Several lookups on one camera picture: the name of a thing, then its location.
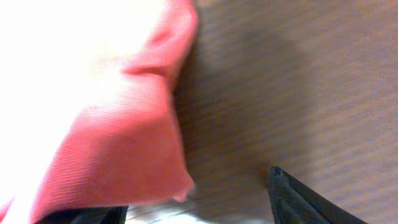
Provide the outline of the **red-orange t-shirt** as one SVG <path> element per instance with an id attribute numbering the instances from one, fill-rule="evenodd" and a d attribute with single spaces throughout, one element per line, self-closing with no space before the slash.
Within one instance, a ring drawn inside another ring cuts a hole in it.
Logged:
<path id="1" fill-rule="evenodd" d="M 1 222 L 185 200 L 191 1 L 1 2 Z"/>

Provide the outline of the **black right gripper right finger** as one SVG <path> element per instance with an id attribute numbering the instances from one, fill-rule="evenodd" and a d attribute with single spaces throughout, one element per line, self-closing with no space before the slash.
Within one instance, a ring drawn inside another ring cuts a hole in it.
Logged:
<path id="1" fill-rule="evenodd" d="M 367 224 L 280 167 L 271 167 L 268 194 L 276 224 Z"/>

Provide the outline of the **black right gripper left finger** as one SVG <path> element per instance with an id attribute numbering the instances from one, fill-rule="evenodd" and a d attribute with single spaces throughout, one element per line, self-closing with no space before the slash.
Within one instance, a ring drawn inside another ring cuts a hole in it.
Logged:
<path id="1" fill-rule="evenodd" d="M 62 210 L 35 224 L 125 224 L 128 206 Z"/>

